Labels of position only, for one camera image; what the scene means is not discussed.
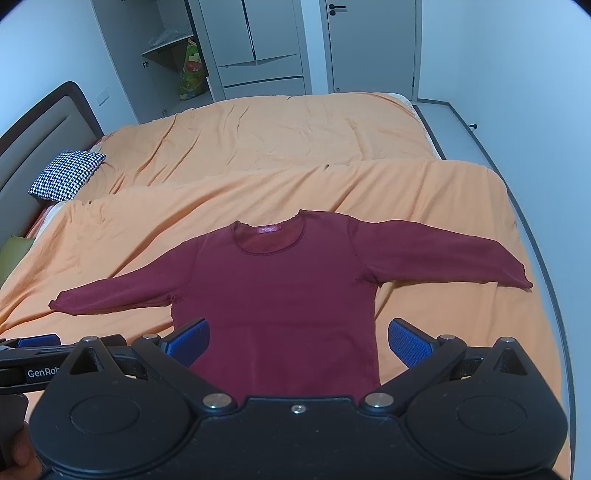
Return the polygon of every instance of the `round neckline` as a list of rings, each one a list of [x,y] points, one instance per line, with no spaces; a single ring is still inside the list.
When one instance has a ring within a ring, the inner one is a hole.
[[[288,218],[287,220],[283,220],[282,222],[279,223],[273,223],[270,225],[258,225],[258,226],[252,226],[252,225],[248,225],[247,223],[242,223],[238,220],[236,220],[231,226],[230,229],[232,231],[232,240],[234,242],[234,244],[240,249],[242,250],[244,253],[248,254],[248,255],[259,255],[259,256],[266,256],[266,255],[276,255],[276,254],[280,254],[282,252],[285,252],[286,250],[289,250],[290,248],[295,247],[303,238],[304,233],[306,231],[306,216],[305,216],[305,210],[299,210],[298,213],[296,213],[293,217]],[[278,248],[277,250],[272,250],[269,252],[255,252],[252,250],[249,250],[248,248],[245,248],[239,241],[238,238],[236,236],[236,230],[238,229],[239,226],[244,226],[247,227],[249,229],[257,229],[257,228],[261,228],[262,226],[271,226],[271,225],[278,225],[278,226],[283,226],[286,225],[289,222],[293,222],[297,219],[301,219],[301,231],[300,233],[296,236],[296,238],[290,242],[288,245]]]

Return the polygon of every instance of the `black and white pillow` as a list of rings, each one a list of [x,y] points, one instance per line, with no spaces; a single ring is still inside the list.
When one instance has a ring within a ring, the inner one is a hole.
[[[37,177],[29,193],[54,202],[70,200],[80,191],[106,155],[82,150],[60,153]]]

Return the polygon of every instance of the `green pillow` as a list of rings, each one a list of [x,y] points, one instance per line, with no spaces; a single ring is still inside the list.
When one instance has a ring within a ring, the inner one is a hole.
[[[11,235],[0,250],[0,287],[33,246],[34,238]]]

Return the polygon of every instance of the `maroon shirt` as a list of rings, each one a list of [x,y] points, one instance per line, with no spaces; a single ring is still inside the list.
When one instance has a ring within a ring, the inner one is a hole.
[[[239,402],[249,394],[360,398],[379,385],[374,299],[390,280],[533,286],[493,240],[301,210],[277,225],[235,222],[49,306],[82,314],[172,304],[175,327],[206,318],[210,345],[191,370]]]

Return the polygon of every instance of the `light switch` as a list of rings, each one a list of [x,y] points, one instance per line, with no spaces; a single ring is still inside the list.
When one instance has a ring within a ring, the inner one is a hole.
[[[105,90],[103,90],[102,92],[100,92],[96,96],[96,103],[98,103],[100,106],[103,103],[105,103],[109,99],[110,96],[111,96],[111,94],[109,93],[109,89],[106,88]]]

